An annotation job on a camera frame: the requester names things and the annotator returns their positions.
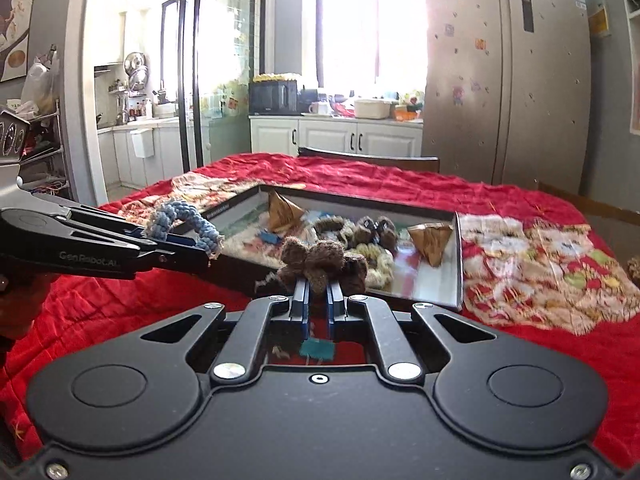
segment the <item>floor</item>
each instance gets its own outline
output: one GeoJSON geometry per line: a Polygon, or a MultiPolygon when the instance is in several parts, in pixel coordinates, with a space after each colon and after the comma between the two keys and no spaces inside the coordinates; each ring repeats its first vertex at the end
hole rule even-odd
{"type": "Polygon", "coordinates": [[[124,197],[129,196],[131,193],[136,192],[137,189],[132,187],[118,186],[107,190],[107,199],[109,202],[118,202],[124,197]]]}

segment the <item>kitchen counter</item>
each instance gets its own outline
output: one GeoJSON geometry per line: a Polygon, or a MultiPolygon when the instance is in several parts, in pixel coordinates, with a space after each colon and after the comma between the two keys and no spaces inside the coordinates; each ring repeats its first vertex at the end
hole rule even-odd
{"type": "Polygon", "coordinates": [[[386,124],[388,126],[406,126],[407,128],[420,128],[422,129],[422,119],[416,119],[413,121],[396,121],[393,119],[358,119],[355,117],[335,117],[318,114],[304,114],[304,115],[250,115],[250,119],[293,119],[295,121],[311,120],[311,121],[331,121],[336,123],[359,123],[359,124],[386,124]]]}
{"type": "Polygon", "coordinates": [[[100,126],[98,125],[98,135],[108,132],[119,132],[121,130],[138,130],[140,128],[163,128],[168,126],[175,126],[178,124],[178,117],[167,117],[164,119],[142,119],[139,121],[131,121],[121,126],[100,126]]]}

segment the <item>floral pattern on tablecloth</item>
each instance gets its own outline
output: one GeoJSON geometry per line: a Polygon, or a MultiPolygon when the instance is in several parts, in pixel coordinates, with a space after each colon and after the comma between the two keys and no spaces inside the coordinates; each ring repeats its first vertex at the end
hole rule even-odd
{"type": "Polygon", "coordinates": [[[150,195],[127,202],[118,211],[118,215],[134,224],[146,225],[151,213],[168,200],[184,200],[204,211],[258,184],[264,182],[254,179],[213,178],[190,171],[172,178],[172,192],[168,195],[150,195]]]}
{"type": "Polygon", "coordinates": [[[586,224],[460,215],[460,229],[465,306],[484,323],[582,335],[601,321],[626,321],[640,311],[640,290],[594,247],[586,224]]]}

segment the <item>black-framed tray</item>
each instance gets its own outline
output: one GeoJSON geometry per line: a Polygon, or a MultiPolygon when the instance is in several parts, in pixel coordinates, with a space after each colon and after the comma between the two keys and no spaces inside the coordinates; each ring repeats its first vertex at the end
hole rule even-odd
{"type": "MultiPolygon", "coordinates": [[[[462,309],[462,239],[457,213],[267,184],[254,186],[202,213],[225,236],[222,254],[211,262],[204,279],[253,296],[255,282],[282,265],[278,258],[281,244],[270,244],[258,235],[264,230],[269,193],[273,191],[305,210],[302,222],[285,233],[302,239],[311,224],[323,216],[340,216],[353,222],[364,216],[387,216],[399,234],[394,277],[382,290],[369,288],[367,293],[387,301],[395,310],[407,310],[416,302],[453,311],[462,309]],[[407,232],[410,226],[429,222],[446,222],[452,227],[439,267],[431,267],[420,257],[407,232]]],[[[189,234],[184,224],[176,226],[174,232],[189,234]]]]}

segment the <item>orange circle in painting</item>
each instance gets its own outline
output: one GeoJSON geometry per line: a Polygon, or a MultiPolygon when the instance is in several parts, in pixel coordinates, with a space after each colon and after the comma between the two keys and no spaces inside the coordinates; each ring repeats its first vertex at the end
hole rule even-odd
{"type": "Polygon", "coordinates": [[[7,62],[9,63],[9,66],[11,68],[18,68],[26,61],[26,59],[27,55],[23,50],[16,50],[15,52],[9,54],[9,59],[7,60],[7,62]]]}

